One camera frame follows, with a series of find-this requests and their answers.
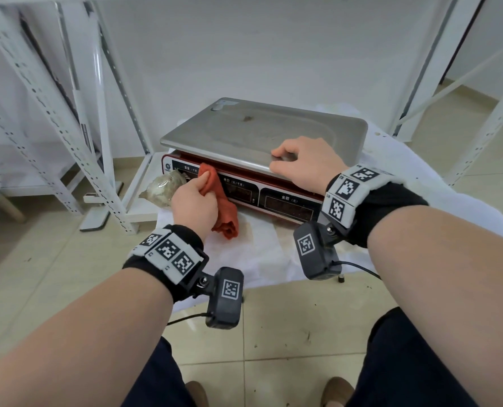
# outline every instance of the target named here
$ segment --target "shoe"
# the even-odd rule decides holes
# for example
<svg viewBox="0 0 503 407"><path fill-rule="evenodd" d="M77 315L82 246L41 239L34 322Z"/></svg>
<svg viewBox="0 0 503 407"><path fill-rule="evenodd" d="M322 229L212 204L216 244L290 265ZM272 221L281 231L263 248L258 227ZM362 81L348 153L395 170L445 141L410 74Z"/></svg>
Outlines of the shoe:
<svg viewBox="0 0 503 407"><path fill-rule="evenodd" d="M321 395L321 407L325 407L329 401L335 401L346 405L355 389L342 377L331 378Z"/></svg>
<svg viewBox="0 0 503 407"><path fill-rule="evenodd" d="M202 384L199 382L189 382L185 384L185 388L189 391L191 398L197 407L209 407L208 397Z"/></svg>

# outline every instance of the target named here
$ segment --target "tiled floor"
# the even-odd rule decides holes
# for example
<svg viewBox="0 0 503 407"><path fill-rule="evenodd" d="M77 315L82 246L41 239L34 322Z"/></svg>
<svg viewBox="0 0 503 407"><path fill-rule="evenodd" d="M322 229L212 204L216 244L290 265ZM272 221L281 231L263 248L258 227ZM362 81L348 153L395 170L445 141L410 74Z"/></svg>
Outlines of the tiled floor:
<svg viewBox="0 0 503 407"><path fill-rule="evenodd" d="M432 107L411 147L445 174L490 109L451 95ZM118 176L129 182L133 171ZM503 130L457 189L503 212ZM82 183L78 193L87 190ZM80 218L55 198L14 199L29 220L18 225L0 214L0 356L46 318L116 272L127 252L153 229L124 235L78 231ZM212 406L309 406L324 383L340 375L355 384L373 323L395 306L368 274L250 290L240 325L230 331L189 320L166 338L186 380L201 381ZM205 306L186 311L202 312Z"/></svg>

